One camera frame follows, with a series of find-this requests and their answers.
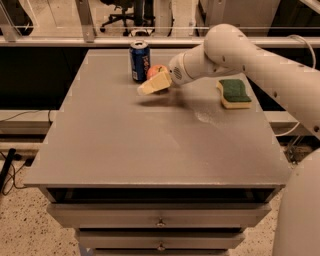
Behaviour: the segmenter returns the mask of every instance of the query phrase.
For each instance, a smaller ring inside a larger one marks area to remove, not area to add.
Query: drawer handle
[[[163,228],[166,226],[166,223],[163,222],[162,218],[159,218],[159,222],[157,223],[158,228]]]
[[[163,244],[160,243],[160,245],[158,246],[157,250],[160,251],[160,252],[163,252],[163,251],[166,250],[166,247],[164,247]]]

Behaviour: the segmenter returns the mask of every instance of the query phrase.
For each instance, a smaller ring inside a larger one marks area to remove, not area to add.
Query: soda can
[[[137,40],[130,45],[132,79],[138,83],[147,80],[150,68],[150,48],[145,41]]]

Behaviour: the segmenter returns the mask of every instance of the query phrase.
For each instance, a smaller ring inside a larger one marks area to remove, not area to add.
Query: table
[[[252,108],[224,109],[214,78],[139,96],[127,49],[89,50],[25,184],[96,255],[228,255],[290,175],[233,77]]]

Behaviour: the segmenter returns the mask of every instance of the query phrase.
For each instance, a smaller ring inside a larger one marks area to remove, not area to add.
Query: floor
[[[173,2],[177,26],[189,25],[194,17],[194,9],[191,7],[196,2],[196,0]],[[21,0],[21,3],[36,21],[32,37],[81,36],[73,1]],[[113,7],[102,5],[99,0],[91,0],[90,6],[97,27],[106,19],[108,13],[114,11]],[[23,163],[16,161],[14,166],[18,169]],[[17,175],[18,186],[23,185],[23,177],[28,170],[29,167],[24,167]],[[277,195],[271,201],[272,212],[255,228],[245,231],[247,238],[235,250],[231,250],[232,256],[272,255],[280,200],[281,195]],[[7,196],[0,195],[0,256],[80,255],[74,231],[62,228],[46,213],[48,203],[45,196],[33,188],[22,190],[13,188]]]

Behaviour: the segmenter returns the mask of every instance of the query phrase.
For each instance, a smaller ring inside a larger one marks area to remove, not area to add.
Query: can lid
[[[136,40],[131,43],[131,47],[134,49],[144,49],[147,46],[148,46],[148,44],[144,40]]]

